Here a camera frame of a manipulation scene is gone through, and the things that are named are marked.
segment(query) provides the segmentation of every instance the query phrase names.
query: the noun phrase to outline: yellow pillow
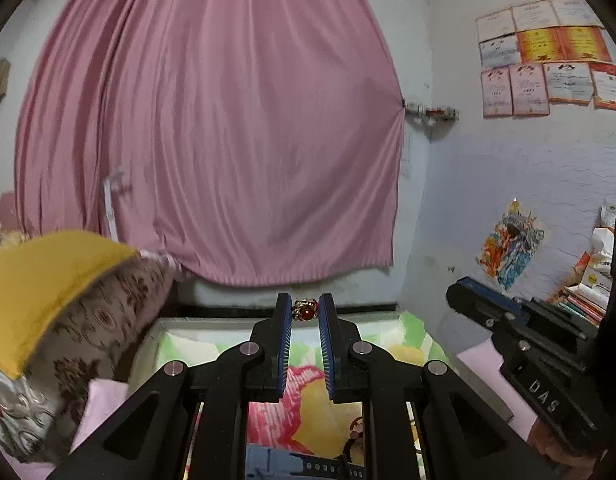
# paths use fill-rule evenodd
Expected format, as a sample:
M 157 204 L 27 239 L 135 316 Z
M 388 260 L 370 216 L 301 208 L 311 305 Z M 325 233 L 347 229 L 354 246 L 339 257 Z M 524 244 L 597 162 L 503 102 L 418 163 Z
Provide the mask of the yellow pillow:
M 134 254 L 87 231 L 59 231 L 0 251 L 0 370 L 17 379 L 64 307 Z

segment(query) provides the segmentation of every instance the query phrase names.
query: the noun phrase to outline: certificate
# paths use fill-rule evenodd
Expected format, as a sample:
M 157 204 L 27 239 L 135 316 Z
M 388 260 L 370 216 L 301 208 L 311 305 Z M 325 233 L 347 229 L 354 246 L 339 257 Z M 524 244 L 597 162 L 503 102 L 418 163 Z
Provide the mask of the certificate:
M 509 67 L 512 102 L 516 116 L 548 115 L 550 107 L 544 69 L 540 64 Z
M 483 116 L 512 115 L 512 95 L 508 67 L 482 72 Z
M 587 63 L 546 63 L 544 73 L 551 103 L 590 102 L 594 88 Z
M 557 15 L 549 0 L 533 2 L 512 8 L 512 15 L 517 25 L 517 31 L 533 28 L 558 27 Z
M 558 28 L 538 28 L 520 32 L 519 45 L 524 63 L 561 61 L 565 59 Z
M 479 44 L 479 50 L 482 54 L 482 66 L 484 68 L 521 63 L 521 53 L 519 52 L 516 34 L 484 41 Z
M 616 110 L 616 66 L 591 63 L 590 73 L 595 83 L 595 108 Z
M 552 0 L 551 3 L 560 25 L 603 27 L 586 0 Z
M 512 34 L 515 31 L 515 22 L 512 20 L 510 9 L 502 10 L 477 18 L 477 34 L 479 41 L 492 40 L 499 36 Z
M 606 42 L 598 27 L 560 27 L 566 59 L 610 63 Z

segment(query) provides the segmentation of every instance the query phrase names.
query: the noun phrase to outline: pink sheet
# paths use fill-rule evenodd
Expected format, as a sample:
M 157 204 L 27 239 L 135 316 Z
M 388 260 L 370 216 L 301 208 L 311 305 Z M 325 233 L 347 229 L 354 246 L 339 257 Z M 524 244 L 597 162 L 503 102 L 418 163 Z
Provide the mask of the pink sheet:
M 457 358 L 475 372 L 508 405 L 515 415 L 510 421 L 510 427 L 524 441 L 527 441 L 537 415 L 501 375 L 499 368 L 504 359 L 497 352 L 491 339 L 486 339 L 483 343 L 457 354 Z
M 88 384 L 88 403 L 83 411 L 79 429 L 72 441 L 74 451 L 102 423 L 124 403 L 128 385 L 108 379 L 94 379 Z M 21 463 L 2 449 L 2 454 L 21 480 L 45 480 L 54 471 L 51 463 Z
M 392 264 L 400 88 L 366 0 L 71 0 L 19 120 L 31 233 L 104 232 L 231 285 Z

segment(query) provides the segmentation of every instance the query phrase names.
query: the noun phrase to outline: white wall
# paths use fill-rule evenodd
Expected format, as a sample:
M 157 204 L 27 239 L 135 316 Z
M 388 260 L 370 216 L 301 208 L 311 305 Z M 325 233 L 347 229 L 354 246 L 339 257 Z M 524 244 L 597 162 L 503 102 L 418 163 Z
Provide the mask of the white wall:
M 448 314 L 444 295 L 462 276 L 486 280 L 475 256 L 513 197 L 551 231 L 510 291 L 540 298 L 589 250 L 603 199 L 616 199 L 616 112 L 553 105 L 544 118 L 482 118 L 475 19 L 525 1 L 429 0 L 433 102 L 460 120 L 432 142 L 402 306 L 450 347 L 483 337 Z
M 14 189 L 15 132 L 28 79 L 67 0 L 24 0 L 0 32 L 0 57 L 11 63 L 8 91 L 0 103 L 0 197 Z
M 406 100 L 431 102 L 432 54 L 426 0 L 369 0 L 386 37 Z M 8 93 L 0 106 L 0 197 L 13 189 L 15 130 L 28 79 L 42 44 L 66 0 L 26 0 L 0 34 L 0 57 L 12 63 Z M 394 267 L 364 270 L 312 286 L 292 287 L 298 296 L 332 292 L 339 303 L 396 301 L 402 288 L 424 189 L 430 142 L 408 124 L 405 133 Z M 277 289 L 231 289 L 203 280 L 183 287 L 182 299 L 200 304 L 274 304 Z

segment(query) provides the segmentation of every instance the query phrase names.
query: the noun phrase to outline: ring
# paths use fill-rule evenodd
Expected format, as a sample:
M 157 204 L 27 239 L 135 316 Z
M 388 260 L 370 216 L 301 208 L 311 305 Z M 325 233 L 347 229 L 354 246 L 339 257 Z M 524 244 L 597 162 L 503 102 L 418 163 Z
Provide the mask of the ring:
M 319 302 L 317 300 L 296 300 L 293 305 L 293 319 L 310 321 L 317 316 Z

